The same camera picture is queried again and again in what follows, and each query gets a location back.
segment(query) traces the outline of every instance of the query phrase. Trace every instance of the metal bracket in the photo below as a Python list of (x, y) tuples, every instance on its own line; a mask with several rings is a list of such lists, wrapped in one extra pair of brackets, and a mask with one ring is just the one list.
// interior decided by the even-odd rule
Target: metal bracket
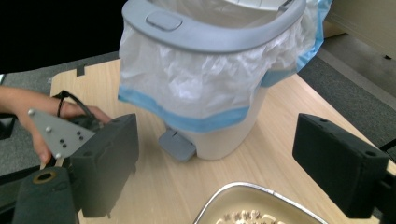
[(28, 114), (55, 159), (71, 156), (95, 135), (90, 130), (36, 109), (30, 109)]

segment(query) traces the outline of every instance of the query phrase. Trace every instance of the gray trash can lid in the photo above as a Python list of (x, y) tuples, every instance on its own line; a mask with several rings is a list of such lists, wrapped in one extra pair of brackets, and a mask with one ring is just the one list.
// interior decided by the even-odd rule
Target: gray trash can lid
[(148, 0), (129, 0), (122, 8), (124, 20), (155, 41), (202, 53), (235, 53), (264, 45), (289, 29), (304, 13), (305, 0), (287, 0), (284, 11), (263, 26), (234, 29), (196, 21), (155, 6)]

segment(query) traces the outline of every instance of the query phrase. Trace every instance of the screw hole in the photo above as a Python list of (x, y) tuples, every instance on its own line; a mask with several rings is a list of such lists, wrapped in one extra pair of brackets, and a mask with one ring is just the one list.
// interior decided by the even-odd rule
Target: screw hole
[(52, 174), (51, 174), (51, 173), (46, 173), (46, 174), (40, 175), (40, 176), (38, 177), (38, 180), (43, 181), (43, 180), (49, 179), (49, 178), (51, 178), (51, 177), (52, 177)]

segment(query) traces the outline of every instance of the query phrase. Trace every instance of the black cable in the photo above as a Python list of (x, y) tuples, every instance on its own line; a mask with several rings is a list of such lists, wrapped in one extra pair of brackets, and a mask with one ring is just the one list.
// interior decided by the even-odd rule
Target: black cable
[(61, 116), (61, 108), (62, 108), (62, 104), (64, 103), (64, 98), (66, 97), (70, 97), (72, 98), (77, 105), (79, 105), (79, 107), (81, 107), (81, 109), (84, 111), (84, 113), (90, 117), (90, 119), (96, 119), (95, 115), (88, 109), (87, 106), (85, 106), (75, 95), (73, 95), (72, 93), (68, 92), (68, 91), (61, 91), (60, 93), (58, 93), (57, 95), (54, 95), (53, 97), (61, 99), (61, 102), (59, 103), (58, 106), (58, 113), (57, 116), (60, 117)]

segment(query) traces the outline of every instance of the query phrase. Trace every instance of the bowl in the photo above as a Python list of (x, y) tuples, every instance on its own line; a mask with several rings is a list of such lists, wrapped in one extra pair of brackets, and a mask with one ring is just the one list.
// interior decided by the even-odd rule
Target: bowl
[(327, 224), (300, 204), (264, 187), (233, 182), (206, 203), (194, 224)]

